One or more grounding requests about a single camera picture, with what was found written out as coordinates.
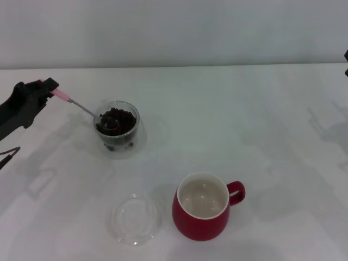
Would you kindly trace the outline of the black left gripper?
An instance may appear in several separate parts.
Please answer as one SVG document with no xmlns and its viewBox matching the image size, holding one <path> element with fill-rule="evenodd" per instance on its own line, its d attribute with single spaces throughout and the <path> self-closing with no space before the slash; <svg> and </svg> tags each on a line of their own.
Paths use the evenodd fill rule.
<svg viewBox="0 0 348 261">
<path fill-rule="evenodd" d="M 1 140 L 19 127 L 29 128 L 58 86 L 52 78 L 18 83 L 10 97 L 1 104 Z"/>
</svg>

